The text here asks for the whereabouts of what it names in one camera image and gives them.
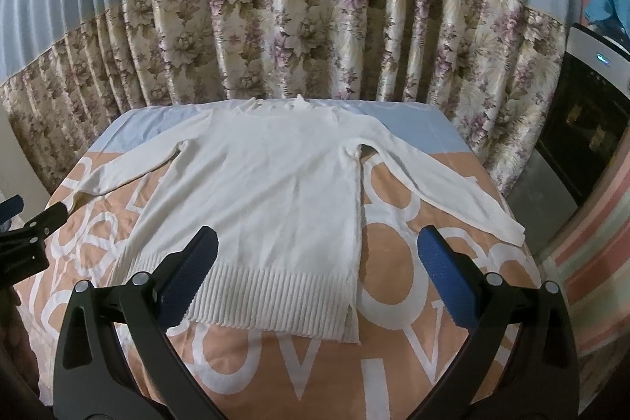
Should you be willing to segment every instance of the metal screw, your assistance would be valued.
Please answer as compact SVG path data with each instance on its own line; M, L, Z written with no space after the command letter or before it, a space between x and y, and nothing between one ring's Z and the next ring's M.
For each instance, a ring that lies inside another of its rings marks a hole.
M547 292L551 294L557 294L558 292L560 292L560 287L555 281L548 281L547 283L545 283L545 288L547 289Z
M501 277L501 274L490 272L486 275L486 281L493 287L498 287L503 283L503 278Z
M148 272L137 272L131 278L131 283L134 285L144 285L149 281L149 273Z
M87 290L87 287L89 287L89 281L87 279L82 279L74 286L74 290L81 293L85 292Z

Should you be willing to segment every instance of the digital display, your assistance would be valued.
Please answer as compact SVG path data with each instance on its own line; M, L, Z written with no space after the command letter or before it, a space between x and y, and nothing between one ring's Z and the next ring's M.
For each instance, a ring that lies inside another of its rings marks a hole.
M606 56L604 56L603 54L599 54L597 53L597 59L599 61L601 61L604 65L606 65L607 67L610 66L610 59L608 59Z

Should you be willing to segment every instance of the bedsheet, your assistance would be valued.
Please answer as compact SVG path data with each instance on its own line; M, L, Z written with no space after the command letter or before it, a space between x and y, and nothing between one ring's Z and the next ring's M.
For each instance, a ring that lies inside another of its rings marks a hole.
M85 173L183 118L200 109L232 105L131 111L93 145L51 202L67 196ZM477 158L458 143L455 129L436 109L368 102L348 102L345 107L377 116L393 133L502 201ZM51 400L55 344L72 287L86 278L95 284L105 282L167 168L168 164L81 207L47 241L50 267L17 286L21 313L30 319L26 324L39 360L43 400ZM415 238L427 224L436 225L455 250L470 255L484 271L501 272L513 285L540 285L525 248L503 244L422 203L369 149L361 169L365 219L358 290L361 345L194 322L169 329L171 343L186 366L228 418L406 418L439 380L467 335L454 325L417 258ZM118 332L141 391L159 400L127 329L119 326ZM515 335L516 328L510 327L478 398L497 383Z

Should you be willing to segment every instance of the floral pattern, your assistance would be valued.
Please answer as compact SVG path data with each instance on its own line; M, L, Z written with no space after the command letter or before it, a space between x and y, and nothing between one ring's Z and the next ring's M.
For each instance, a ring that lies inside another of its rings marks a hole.
M436 105L506 194L565 35L519 0L129 0L8 78L0 101L50 191L129 109L301 94Z

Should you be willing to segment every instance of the white sweater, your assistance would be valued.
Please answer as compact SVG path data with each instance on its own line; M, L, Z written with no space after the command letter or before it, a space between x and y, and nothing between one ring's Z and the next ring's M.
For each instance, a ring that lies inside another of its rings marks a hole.
M187 318L358 342L362 144L422 200L523 244L522 226L476 184L376 118L302 98L209 109L96 169L64 203L72 211L78 193L101 196L172 159L109 285L153 271L207 225L219 255Z

